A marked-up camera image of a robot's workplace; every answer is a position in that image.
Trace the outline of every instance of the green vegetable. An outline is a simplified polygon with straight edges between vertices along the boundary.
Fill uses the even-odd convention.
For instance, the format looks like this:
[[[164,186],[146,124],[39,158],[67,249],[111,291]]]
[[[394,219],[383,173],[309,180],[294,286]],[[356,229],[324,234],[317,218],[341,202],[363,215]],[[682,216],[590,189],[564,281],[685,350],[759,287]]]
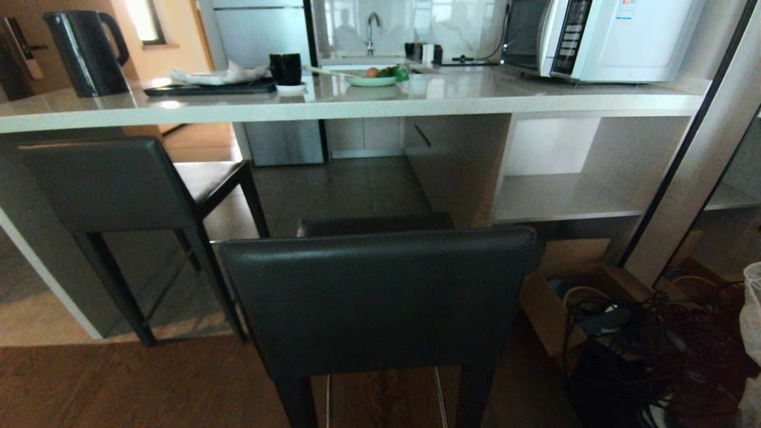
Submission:
[[[394,76],[396,76],[396,81],[405,81],[409,80],[409,73],[407,72],[407,69],[404,67],[394,67],[396,71],[393,73]]]
[[[376,77],[391,77],[391,76],[392,76],[392,74],[391,74],[391,68],[390,67],[386,67],[385,69],[382,69],[380,71],[380,73],[378,73],[378,76],[376,76]]]

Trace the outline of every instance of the kitchen backsplash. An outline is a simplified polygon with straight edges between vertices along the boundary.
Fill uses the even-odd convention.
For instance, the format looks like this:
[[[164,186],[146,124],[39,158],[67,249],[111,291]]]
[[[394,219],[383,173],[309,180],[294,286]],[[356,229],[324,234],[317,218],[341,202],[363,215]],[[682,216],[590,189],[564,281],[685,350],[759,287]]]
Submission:
[[[440,44],[444,58],[495,50],[508,0],[312,0],[320,56],[366,56],[368,18],[376,56],[404,55],[404,43]]]

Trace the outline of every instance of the chair leg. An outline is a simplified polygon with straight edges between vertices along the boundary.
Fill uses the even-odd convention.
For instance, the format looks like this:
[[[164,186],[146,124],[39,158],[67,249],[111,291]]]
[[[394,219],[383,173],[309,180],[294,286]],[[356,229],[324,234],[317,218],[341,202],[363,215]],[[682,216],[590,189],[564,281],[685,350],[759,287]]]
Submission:
[[[183,231],[190,243],[190,247],[193,249],[196,257],[198,257],[201,268],[209,280],[209,284],[212,286],[212,290],[217,297],[219,305],[222,307],[224,315],[228,319],[230,327],[232,327],[233,332],[242,341],[246,341],[246,334],[240,325],[240,319],[235,311],[235,304],[230,296],[228,286],[224,282],[222,271],[219,269],[217,257],[214,255],[212,245],[209,244],[209,236],[206,234],[206,229],[203,228],[203,225],[199,224],[194,228],[187,228]]]
[[[140,341],[147,347],[155,345],[156,337],[148,326],[135,296],[129,290],[127,281],[124,279],[124,275],[122,275],[122,271],[113,258],[103,236],[100,233],[89,233],[77,234],[74,235],[74,238]]]
[[[275,379],[275,387],[291,428],[318,428],[312,383],[308,377]]]
[[[457,392],[455,428],[480,428],[497,363],[463,365]]]
[[[259,199],[259,192],[256,191],[256,184],[253,181],[251,165],[248,164],[248,166],[241,168],[239,174],[240,188],[246,197],[248,209],[251,211],[253,222],[256,224],[256,230],[259,231],[261,238],[269,238],[269,227],[267,226],[267,220],[264,218],[264,209],[262,209],[262,202]]]
[[[174,232],[174,236],[177,238],[177,242],[180,243],[185,254],[187,254],[188,251],[192,251],[188,238],[185,236],[185,232],[183,232],[182,229],[172,229],[172,232]],[[190,255],[190,264],[193,265],[193,269],[195,269],[196,272],[201,271],[201,264],[198,262],[198,257],[196,257],[195,253]]]

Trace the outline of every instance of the tangled wires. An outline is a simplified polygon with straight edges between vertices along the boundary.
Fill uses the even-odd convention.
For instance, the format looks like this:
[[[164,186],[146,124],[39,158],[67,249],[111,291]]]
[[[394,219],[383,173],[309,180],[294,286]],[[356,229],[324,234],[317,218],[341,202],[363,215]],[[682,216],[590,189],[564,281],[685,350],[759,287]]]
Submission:
[[[672,284],[706,281],[694,276],[680,278]],[[637,403],[639,426],[662,426],[652,410],[662,411],[669,427],[720,426],[734,417],[745,379],[758,374],[740,337],[741,288],[736,283],[714,286],[708,282],[682,289],[685,292],[678,299],[656,291],[643,302],[596,297],[568,308],[563,353],[566,373],[565,348],[574,324],[613,308],[631,313],[620,329],[595,339],[607,349],[600,355],[606,375],[612,378],[610,387]],[[638,374],[632,376],[627,366],[637,366]],[[580,375],[599,373],[593,370]]]

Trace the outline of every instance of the black electric kettle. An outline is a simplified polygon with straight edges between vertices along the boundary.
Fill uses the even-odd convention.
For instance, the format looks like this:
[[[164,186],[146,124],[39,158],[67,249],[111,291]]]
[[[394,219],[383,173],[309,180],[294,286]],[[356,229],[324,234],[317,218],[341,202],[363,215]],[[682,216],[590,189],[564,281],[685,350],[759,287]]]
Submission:
[[[121,67],[129,59],[129,51],[113,17],[98,11],[56,11],[44,14],[43,20],[50,28],[77,96],[100,97],[129,91]],[[103,24],[113,35],[118,58]]]

